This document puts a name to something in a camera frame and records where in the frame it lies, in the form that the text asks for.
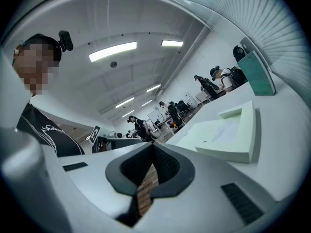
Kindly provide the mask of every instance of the black sign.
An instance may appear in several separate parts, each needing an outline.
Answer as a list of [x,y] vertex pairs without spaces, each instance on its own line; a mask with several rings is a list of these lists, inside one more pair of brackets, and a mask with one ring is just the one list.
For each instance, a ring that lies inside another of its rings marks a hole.
[[95,126],[95,128],[94,128],[93,131],[92,131],[91,137],[90,137],[89,139],[90,139],[90,141],[91,141],[93,144],[94,144],[94,141],[95,141],[95,139],[96,139],[96,137],[97,137],[98,132],[99,132],[100,129],[101,129],[100,127]]

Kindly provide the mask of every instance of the fluorescent light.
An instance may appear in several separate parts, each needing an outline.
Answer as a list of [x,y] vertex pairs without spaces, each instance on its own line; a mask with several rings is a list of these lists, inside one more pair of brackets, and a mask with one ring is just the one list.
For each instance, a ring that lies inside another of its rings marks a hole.
[[161,86],[161,84],[158,84],[158,85],[156,85],[155,87],[150,88],[150,89],[147,90],[146,92],[150,92],[150,91],[152,91],[152,90],[154,90],[154,89],[157,89],[157,88],[160,87],[160,86]]
[[152,101],[152,100],[150,100],[150,101],[148,101],[148,102],[144,103],[142,106],[144,106],[144,105],[146,105],[146,104],[150,103],[151,101]]
[[89,58],[90,58],[91,62],[94,62],[96,60],[99,60],[101,58],[105,58],[105,57],[110,56],[110,55],[115,54],[115,53],[136,49],[136,46],[137,46],[137,42],[130,42],[130,43],[125,43],[125,44],[113,46],[113,47],[110,47],[107,49],[97,51],[95,53],[91,53],[89,55]]
[[132,97],[131,99],[129,99],[129,100],[123,102],[123,103],[120,103],[119,105],[116,106],[116,108],[118,108],[118,107],[124,105],[125,103],[127,103],[127,102],[129,102],[129,101],[132,101],[133,99],[134,99],[134,97]]
[[122,116],[122,117],[127,116],[128,114],[132,113],[133,111],[134,111],[134,110],[130,111],[129,113],[125,114],[125,115],[124,115],[124,116]]
[[181,47],[183,45],[183,42],[181,41],[162,41],[162,46],[174,46],[174,47]]

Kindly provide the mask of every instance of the round ceiling vent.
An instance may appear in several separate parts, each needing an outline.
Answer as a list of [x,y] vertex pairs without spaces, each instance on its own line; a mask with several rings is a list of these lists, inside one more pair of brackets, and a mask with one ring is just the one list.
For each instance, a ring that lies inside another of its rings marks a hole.
[[117,62],[113,61],[113,62],[110,63],[110,66],[112,68],[115,68],[117,66],[117,64],[118,64]]

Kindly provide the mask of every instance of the whiteboard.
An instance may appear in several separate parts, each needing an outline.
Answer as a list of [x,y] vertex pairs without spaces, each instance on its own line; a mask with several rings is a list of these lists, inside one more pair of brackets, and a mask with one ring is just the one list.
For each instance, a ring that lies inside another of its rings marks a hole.
[[154,110],[152,111],[150,114],[148,114],[148,117],[150,118],[150,120],[155,123],[156,121],[163,121],[164,117],[163,115],[159,112],[159,110]]

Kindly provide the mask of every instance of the backpack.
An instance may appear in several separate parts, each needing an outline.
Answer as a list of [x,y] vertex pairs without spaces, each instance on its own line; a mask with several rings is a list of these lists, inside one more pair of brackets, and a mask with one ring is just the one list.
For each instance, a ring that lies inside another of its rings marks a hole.
[[241,59],[243,59],[246,56],[246,53],[243,48],[235,46],[233,49],[233,56],[236,59],[236,61],[239,62]]
[[241,69],[238,69],[237,67],[233,67],[232,69],[228,68],[228,69],[230,70],[230,74],[224,73],[220,77],[222,83],[223,83],[224,77],[230,77],[231,80],[234,82],[236,87],[239,87],[242,84],[247,82],[247,78],[245,77],[245,75]]

